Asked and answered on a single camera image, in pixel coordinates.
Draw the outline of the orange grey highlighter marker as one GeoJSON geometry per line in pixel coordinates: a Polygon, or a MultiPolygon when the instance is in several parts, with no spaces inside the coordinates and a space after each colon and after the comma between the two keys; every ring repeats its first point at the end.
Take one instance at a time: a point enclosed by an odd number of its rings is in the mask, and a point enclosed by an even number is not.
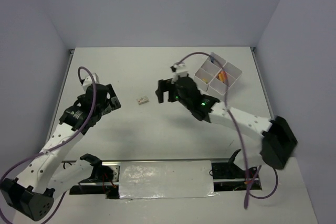
{"type": "Polygon", "coordinates": [[[227,74],[226,72],[224,71],[221,71],[219,74],[218,74],[218,79],[221,81],[221,82],[225,82],[227,80],[227,74]]]}

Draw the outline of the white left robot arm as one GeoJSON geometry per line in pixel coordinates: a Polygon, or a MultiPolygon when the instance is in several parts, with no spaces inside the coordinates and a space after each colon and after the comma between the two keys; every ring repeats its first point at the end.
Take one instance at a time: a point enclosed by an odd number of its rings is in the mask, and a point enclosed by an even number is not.
{"type": "Polygon", "coordinates": [[[65,109],[51,138],[14,179],[1,179],[6,203],[33,221],[42,220],[54,201],[83,180],[112,181],[114,171],[91,154],[82,155],[69,168],[57,168],[69,151],[95,126],[102,116],[121,108],[111,84],[89,85],[72,106],[65,109]]]}

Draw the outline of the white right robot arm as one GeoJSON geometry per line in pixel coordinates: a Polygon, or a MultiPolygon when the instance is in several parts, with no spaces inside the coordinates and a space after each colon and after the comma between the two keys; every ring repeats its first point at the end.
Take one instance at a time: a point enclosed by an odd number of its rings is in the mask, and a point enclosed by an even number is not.
{"type": "Polygon", "coordinates": [[[263,164],[283,170],[298,144],[283,117],[268,119],[226,106],[218,98],[202,94],[190,77],[159,80],[155,92],[159,103],[163,103],[165,92],[169,102],[179,102],[197,120],[231,128],[237,131],[239,138],[245,135],[257,143],[250,153],[242,143],[241,150],[233,154],[228,165],[233,177],[240,177],[250,167],[263,164]]]}

